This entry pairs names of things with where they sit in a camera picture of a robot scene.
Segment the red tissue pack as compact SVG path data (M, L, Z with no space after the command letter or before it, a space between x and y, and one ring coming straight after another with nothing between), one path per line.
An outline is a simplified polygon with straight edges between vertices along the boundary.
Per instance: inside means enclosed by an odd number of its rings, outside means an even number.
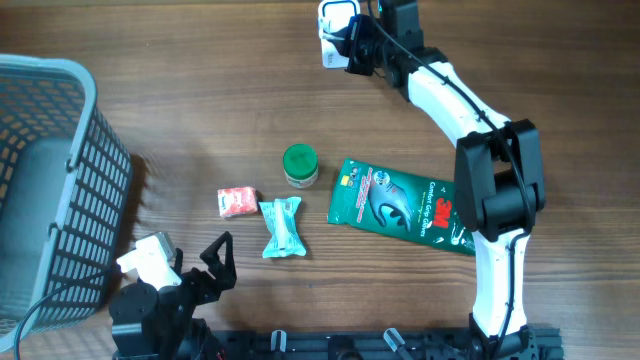
M253 214L258 211L258 197L253 187L219 189L217 198L222 218Z

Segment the teal white pack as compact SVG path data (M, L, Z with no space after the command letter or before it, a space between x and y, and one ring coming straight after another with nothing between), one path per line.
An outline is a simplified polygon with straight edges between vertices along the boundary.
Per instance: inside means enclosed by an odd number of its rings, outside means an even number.
M295 215L301 202L300 197L289 197L259 203L266 227L271 234L271 238L262 252L263 258L285 258L307 254L295 221Z

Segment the green lid jar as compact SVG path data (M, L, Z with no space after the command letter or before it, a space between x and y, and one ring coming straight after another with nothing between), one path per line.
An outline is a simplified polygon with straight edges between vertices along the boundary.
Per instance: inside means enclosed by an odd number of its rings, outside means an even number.
M282 165L287 182L295 188L308 188L317 180L319 158L308 144L294 144L287 148Z

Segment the green 3M gloves package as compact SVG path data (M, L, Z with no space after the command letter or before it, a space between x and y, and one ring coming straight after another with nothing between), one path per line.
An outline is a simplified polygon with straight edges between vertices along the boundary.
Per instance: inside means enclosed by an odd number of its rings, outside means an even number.
M330 224L473 256L472 234L458 217L455 185L347 158L334 186Z

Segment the white blue pouch pack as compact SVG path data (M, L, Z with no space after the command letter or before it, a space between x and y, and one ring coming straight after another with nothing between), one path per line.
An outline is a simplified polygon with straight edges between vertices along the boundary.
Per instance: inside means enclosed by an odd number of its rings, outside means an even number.
M343 41L347 37L349 17L319 17L319 38L327 41Z

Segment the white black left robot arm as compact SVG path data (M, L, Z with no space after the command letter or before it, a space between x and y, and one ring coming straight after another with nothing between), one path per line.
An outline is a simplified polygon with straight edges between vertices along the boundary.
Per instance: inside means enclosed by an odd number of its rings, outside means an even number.
M225 232L200 254L202 271L182 270L183 252L165 232L135 242L116 260L123 273L138 280L123 287L109 305L115 359L226 359L223 343L203 319L201 305L219 300L235 287L233 237Z

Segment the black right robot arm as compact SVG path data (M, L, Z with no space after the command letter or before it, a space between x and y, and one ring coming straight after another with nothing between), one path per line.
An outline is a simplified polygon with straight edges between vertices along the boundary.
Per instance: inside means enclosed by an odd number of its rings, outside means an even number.
M346 57L347 72L387 83L424 111L456 149L454 202L475 245L476 299L468 359L502 359L529 349L522 306L524 258L546 202L539 132L486 105L448 58L424 44L414 1L381 1L340 30L323 29Z

